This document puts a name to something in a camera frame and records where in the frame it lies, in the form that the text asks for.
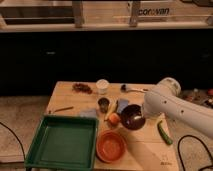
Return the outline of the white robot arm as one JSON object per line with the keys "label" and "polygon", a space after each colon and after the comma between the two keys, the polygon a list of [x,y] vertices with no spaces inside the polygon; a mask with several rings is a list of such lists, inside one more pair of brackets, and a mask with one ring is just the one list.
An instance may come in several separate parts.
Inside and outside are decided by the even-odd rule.
{"label": "white robot arm", "polygon": [[213,109],[179,98],[180,92],[177,80],[171,77],[162,79],[145,93],[142,114],[149,118],[164,113],[213,139]]}

